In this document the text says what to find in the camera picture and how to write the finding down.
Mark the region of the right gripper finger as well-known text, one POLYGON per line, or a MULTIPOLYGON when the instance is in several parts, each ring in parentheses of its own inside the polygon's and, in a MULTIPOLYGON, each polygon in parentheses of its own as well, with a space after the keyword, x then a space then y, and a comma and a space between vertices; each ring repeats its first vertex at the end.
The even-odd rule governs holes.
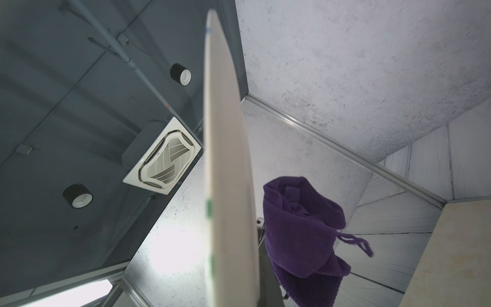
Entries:
POLYGON ((258 247, 260 261, 260 298, 259 307, 284 307, 280 284, 274 273, 270 257, 261 239, 258 247))

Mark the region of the plaid striped round plate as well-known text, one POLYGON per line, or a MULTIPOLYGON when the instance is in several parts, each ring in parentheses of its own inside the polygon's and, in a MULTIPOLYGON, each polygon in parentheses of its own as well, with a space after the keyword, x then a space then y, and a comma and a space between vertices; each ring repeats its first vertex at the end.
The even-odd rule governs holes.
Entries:
POLYGON ((209 306, 256 306, 260 266, 248 138, 233 58, 209 10, 204 61, 204 184, 209 306))

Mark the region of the purple cloth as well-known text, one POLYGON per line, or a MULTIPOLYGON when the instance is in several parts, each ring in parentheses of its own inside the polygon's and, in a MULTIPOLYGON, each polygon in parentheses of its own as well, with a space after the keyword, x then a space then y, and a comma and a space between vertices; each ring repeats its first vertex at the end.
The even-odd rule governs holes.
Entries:
POLYGON ((334 244, 356 245, 369 257, 369 243, 342 230, 343 209, 304 177, 279 177, 263 187, 265 247, 274 273, 298 306, 333 306, 351 267, 334 244))

